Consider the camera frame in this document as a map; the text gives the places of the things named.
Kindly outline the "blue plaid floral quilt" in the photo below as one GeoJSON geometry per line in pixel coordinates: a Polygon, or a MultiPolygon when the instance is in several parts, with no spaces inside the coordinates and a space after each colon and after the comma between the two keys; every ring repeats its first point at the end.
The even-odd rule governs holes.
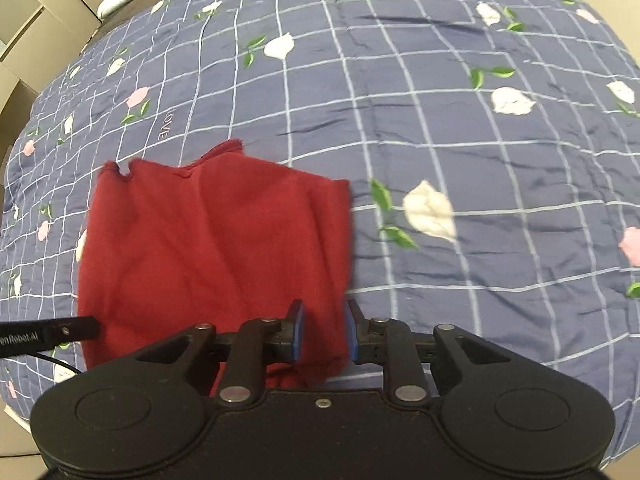
{"type": "Polygon", "coordinates": [[[6,160],[2,318],[75,313],[104,162],[231,138],[349,180],[363,310],[588,382],[638,448],[639,69],[584,0],[131,0],[6,160]]]}

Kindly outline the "beige built-in wardrobe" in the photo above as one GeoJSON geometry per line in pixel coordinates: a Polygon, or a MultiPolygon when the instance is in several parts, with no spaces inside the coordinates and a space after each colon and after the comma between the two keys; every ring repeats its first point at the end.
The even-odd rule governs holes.
{"type": "Polygon", "coordinates": [[[100,27],[103,0],[1,0],[1,153],[26,126],[39,92],[100,27]]]}

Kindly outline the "red long-sleeve sweater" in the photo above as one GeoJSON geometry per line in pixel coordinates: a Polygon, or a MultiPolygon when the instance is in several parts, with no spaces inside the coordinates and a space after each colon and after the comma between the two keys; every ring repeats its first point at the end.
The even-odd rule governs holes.
{"type": "Polygon", "coordinates": [[[79,261],[78,311],[101,325],[88,367],[208,323],[234,332],[304,305],[302,355],[270,368],[275,387],[306,388],[346,365],[352,275],[345,180],[247,156],[231,140],[184,167],[144,159],[96,180],[79,261]]]}

